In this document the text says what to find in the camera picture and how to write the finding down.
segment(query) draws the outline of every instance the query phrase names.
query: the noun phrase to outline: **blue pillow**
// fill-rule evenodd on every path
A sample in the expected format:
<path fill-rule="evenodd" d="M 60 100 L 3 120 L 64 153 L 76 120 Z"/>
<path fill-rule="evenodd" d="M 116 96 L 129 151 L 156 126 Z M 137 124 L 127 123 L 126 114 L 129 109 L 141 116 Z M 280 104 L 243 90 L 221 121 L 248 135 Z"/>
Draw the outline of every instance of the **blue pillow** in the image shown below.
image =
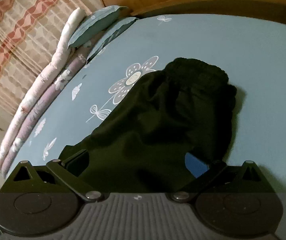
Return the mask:
<path fill-rule="evenodd" d="M 122 32 L 126 31 L 127 28 L 129 28 L 136 20 L 136 17 L 127 17 L 118 20 L 116 23 L 110 26 L 91 50 L 87 57 L 86 63 L 89 63 L 107 44 L 109 44 Z"/>
<path fill-rule="evenodd" d="M 77 48 L 85 44 L 95 34 L 106 29 L 115 22 L 120 16 L 121 11 L 126 8 L 126 6 L 111 5 L 95 11 L 83 20 L 72 35 L 68 42 L 68 46 Z"/>

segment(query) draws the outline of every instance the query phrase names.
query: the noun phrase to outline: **curtain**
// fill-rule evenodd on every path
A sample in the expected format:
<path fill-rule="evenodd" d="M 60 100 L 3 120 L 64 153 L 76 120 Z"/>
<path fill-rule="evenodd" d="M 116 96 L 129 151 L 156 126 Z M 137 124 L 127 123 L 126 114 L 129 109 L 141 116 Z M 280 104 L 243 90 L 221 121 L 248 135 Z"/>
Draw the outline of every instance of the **curtain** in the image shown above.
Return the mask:
<path fill-rule="evenodd" d="M 80 0 L 0 0 L 0 107 L 14 115 Z"/>

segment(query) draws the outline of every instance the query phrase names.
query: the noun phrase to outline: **white flower print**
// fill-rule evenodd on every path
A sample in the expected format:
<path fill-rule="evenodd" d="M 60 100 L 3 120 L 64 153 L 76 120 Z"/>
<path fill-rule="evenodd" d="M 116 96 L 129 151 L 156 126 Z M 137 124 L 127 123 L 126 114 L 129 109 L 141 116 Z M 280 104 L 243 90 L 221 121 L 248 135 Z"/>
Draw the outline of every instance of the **white flower print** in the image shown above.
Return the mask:
<path fill-rule="evenodd" d="M 75 88 L 73 88 L 73 90 L 72 90 L 72 101 L 74 101 L 74 99 L 76 98 L 76 95 L 80 91 L 81 85 L 82 85 L 82 83 L 79 84 L 78 86 L 76 86 Z"/>
<path fill-rule="evenodd" d="M 169 22 L 170 20 L 172 20 L 172 18 L 166 18 L 164 15 L 161 15 L 157 18 L 159 21 L 161 21 L 159 23 L 159 25 L 162 23 L 162 22 Z"/>
<path fill-rule="evenodd" d="M 102 121 L 105 120 L 105 118 L 107 118 L 107 116 L 112 112 L 110 109 L 104 109 L 104 110 L 99 110 L 98 111 L 98 106 L 97 105 L 93 105 L 90 108 L 90 112 L 91 114 L 95 114 L 99 119 L 101 119 Z"/>
<path fill-rule="evenodd" d="M 48 143 L 46 145 L 46 147 L 44 148 L 44 151 L 43 151 L 43 160 L 45 161 L 46 157 L 49 155 L 49 150 L 53 147 L 55 141 L 56 141 L 57 138 L 54 138 L 53 141 L 51 141 L 50 143 Z"/>
<path fill-rule="evenodd" d="M 86 58 L 83 56 L 83 54 L 78 54 L 77 57 L 81 60 L 82 63 L 86 62 Z"/>
<path fill-rule="evenodd" d="M 55 84 L 55 90 L 63 90 L 63 88 L 67 85 L 69 80 L 72 79 L 72 77 L 69 76 L 70 71 L 68 69 L 64 70 L 64 72 L 58 76 L 56 81 L 54 82 Z"/>
<path fill-rule="evenodd" d="M 23 145 L 23 141 L 20 138 L 16 138 L 11 146 L 12 152 L 18 152 Z"/>
<path fill-rule="evenodd" d="M 34 102 L 35 98 L 33 97 L 33 95 L 31 93 L 26 93 L 22 102 L 24 101 L 25 104 L 22 104 L 23 106 L 21 107 L 21 111 L 24 112 L 23 108 L 24 108 L 24 105 L 29 105 L 31 104 L 32 102 Z"/>
<path fill-rule="evenodd" d="M 159 59 L 158 56 L 153 56 L 149 58 L 143 65 L 139 63 L 134 63 L 126 69 L 125 75 L 126 77 L 116 82 L 113 86 L 110 87 L 108 92 L 110 94 L 114 94 L 99 110 L 97 105 L 93 105 L 90 108 L 90 113 L 93 114 L 86 122 L 91 120 L 94 116 L 97 116 L 101 120 L 105 120 L 107 116 L 112 112 L 110 109 L 102 108 L 113 99 L 113 104 L 117 105 L 122 99 L 126 96 L 126 94 L 130 91 L 130 89 L 134 86 L 134 84 L 146 73 L 156 71 L 155 69 L 151 69 L 154 64 Z"/>
<path fill-rule="evenodd" d="M 139 78 L 141 78 L 146 73 L 155 71 L 151 68 L 154 66 L 158 59 L 158 56 L 154 56 L 148 59 L 143 65 L 134 63 L 126 69 L 126 77 L 116 82 L 108 90 L 110 94 L 116 93 L 113 98 L 114 105 L 117 105 L 119 102 L 121 102 L 121 100 L 126 96 L 134 84 L 139 80 Z"/>
<path fill-rule="evenodd" d="M 35 132 L 34 132 L 34 138 L 42 131 L 42 128 L 43 126 L 45 125 L 45 122 L 46 122 L 46 118 L 44 118 L 40 124 L 37 126 L 37 128 L 35 129 Z"/>
<path fill-rule="evenodd" d="M 4 146 L 0 146 L 0 157 L 3 157 L 4 155 L 5 155 Z"/>

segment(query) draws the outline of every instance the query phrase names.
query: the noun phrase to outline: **mattress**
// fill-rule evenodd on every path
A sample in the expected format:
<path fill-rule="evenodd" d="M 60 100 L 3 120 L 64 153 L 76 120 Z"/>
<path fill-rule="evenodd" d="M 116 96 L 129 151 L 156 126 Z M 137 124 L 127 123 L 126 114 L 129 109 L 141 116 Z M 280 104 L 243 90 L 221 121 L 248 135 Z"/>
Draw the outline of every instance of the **mattress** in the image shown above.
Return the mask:
<path fill-rule="evenodd" d="M 229 165 L 253 160 L 286 192 L 286 25 L 246 17 L 187 14 L 136 21 L 67 84 L 17 154 L 45 165 L 98 127 L 127 90 L 133 66 L 162 70 L 177 57 L 223 69 L 237 87 Z"/>

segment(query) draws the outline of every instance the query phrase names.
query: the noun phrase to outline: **metal screw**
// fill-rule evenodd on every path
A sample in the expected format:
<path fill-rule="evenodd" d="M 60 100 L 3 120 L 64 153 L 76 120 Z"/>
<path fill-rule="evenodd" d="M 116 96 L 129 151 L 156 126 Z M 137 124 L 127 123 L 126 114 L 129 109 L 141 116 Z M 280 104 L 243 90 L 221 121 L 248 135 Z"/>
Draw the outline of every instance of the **metal screw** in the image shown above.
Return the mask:
<path fill-rule="evenodd" d="M 90 191 L 90 192 L 86 193 L 85 196 L 88 199 L 97 200 L 97 199 L 99 199 L 102 196 L 102 193 L 99 192 L 99 191 L 93 190 L 93 191 Z"/>
<path fill-rule="evenodd" d="M 179 191 L 173 194 L 176 200 L 186 200 L 190 197 L 190 194 L 185 191 Z"/>

